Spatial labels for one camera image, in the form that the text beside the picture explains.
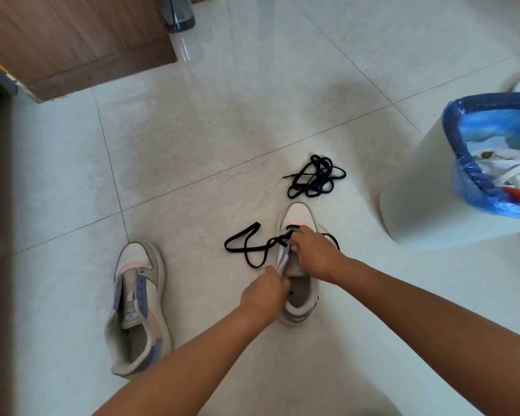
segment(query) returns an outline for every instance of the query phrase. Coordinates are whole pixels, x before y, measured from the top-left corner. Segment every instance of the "shoelace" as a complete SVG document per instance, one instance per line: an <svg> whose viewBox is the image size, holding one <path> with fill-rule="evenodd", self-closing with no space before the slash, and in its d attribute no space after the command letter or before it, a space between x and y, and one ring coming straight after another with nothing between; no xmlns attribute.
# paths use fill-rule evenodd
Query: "shoelace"
<svg viewBox="0 0 520 416"><path fill-rule="evenodd" d="M315 171L313 174L306 172L308 167L314 166ZM339 176L332 176L333 169L339 169L343 174ZM298 182L298 180L304 175L311 175L308 182ZM293 178L291 186L287 190L287 196L289 198L297 198L302 193L305 193L307 197L318 197L322 194L327 194L333 191L335 186L334 180L342 180L347 176L345 170L340 167L334 166L333 162L328 157L319 157L318 155L312 155L310 162L303 167L297 174L286 175L283 178ZM324 190L324 185L330 183L330 188Z"/></svg>
<svg viewBox="0 0 520 416"><path fill-rule="evenodd" d="M260 268L260 267L262 267L264 265L266 259L268 258L268 251L270 250L270 248L274 247L277 244L280 244L280 245L283 245L284 247L286 247L288 245L289 240L291 239L291 235L293 234L293 232L299 230L300 226L298 226L297 224L289 224L285 228L286 233L284 233L283 235L275 236L273 238L268 239L268 242L266 242L265 245L259 245L257 247L249 247L247 245L248 240L256 232L258 232L260 227L261 227L261 224L258 223L258 222L255 222L255 223L251 224L245 230L240 231L238 234L233 235L232 237L229 237L227 239L227 241L225 241L223 243L223 246L225 247L226 251L228 251L228 252L243 252L244 253L244 259L247 260L248 265L251 266L252 268ZM230 247L228 247L230 242L232 242L232 241L234 241L234 240L236 240L236 239L238 239L238 238L240 238L240 237L242 237L244 235L247 235L247 237L244 239L244 247L243 248L230 248ZM329 236L332 239L333 243L335 243L335 246L337 247L337 249L340 250L339 243L337 242L337 239L335 239L335 237L333 235L331 235L330 233L323 233L322 235ZM250 262L250 259L248 258L248 253L249 252L256 252L256 251L264 251L264 258L262 259L262 262L259 265L254 265L253 263Z"/></svg>

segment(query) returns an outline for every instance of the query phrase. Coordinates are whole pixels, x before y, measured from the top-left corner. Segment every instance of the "sneaker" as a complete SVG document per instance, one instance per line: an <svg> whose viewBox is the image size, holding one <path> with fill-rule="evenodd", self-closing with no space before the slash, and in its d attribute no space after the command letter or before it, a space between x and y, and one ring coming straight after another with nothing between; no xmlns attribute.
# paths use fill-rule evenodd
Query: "sneaker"
<svg viewBox="0 0 520 416"><path fill-rule="evenodd" d="M284 210L278 226L278 236L297 231L302 225L318 231L310 208L302 202L294 202ZM290 243L279 245L277 272L291 280L289 299L279 319L290 327L300 327L314 313L320 294L320 280L310 277L298 263L298 256L290 250Z"/></svg>
<svg viewBox="0 0 520 416"><path fill-rule="evenodd" d="M154 245L130 242L121 250L114 275L114 310L104 336L113 374L131 379L171 352L160 302L166 274Z"/></svg>

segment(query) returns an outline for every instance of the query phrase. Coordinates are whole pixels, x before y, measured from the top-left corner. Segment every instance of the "person's left arm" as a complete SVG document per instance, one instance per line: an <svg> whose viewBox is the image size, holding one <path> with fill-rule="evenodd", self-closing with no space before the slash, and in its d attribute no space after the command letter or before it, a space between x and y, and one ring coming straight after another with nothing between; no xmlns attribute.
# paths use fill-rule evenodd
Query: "person's left arm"
<svg viewBox="0 0 520 416"><path fill-rule="evenodd" d="M229 315L125 385L94 416L196 415L243 350L276 320L290 286L269 265Z"/></svg>

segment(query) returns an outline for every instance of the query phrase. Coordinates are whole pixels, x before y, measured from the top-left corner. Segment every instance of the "trash can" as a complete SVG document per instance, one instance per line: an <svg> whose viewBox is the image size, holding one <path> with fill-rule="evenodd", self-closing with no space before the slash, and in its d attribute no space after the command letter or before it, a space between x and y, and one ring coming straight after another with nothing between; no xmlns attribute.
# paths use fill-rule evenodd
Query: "trash can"
<svg viewBox="0 0 520 416"><path fill-rule="evenodd" d="M436 250L520 232L520 201L496 188L466 148L496 135L520 148L520 93L447 105L381 192L381 215L395 242Z"/></svg>

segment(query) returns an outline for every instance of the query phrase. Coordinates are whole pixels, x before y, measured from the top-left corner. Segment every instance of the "person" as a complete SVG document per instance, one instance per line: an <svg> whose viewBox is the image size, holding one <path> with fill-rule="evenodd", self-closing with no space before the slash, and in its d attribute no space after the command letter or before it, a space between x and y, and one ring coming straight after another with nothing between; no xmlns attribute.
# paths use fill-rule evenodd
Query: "person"
<svg viewBox="0 0 520 416"><path fill-rule="evenodd" d="M307 226L292 234L291 250L306 272L360 301L482 413L520 416L520 335L346 257ZM197 414L243 350L278 318L290 285L267 266L236 309L121 388L95 416Z"/></svg>

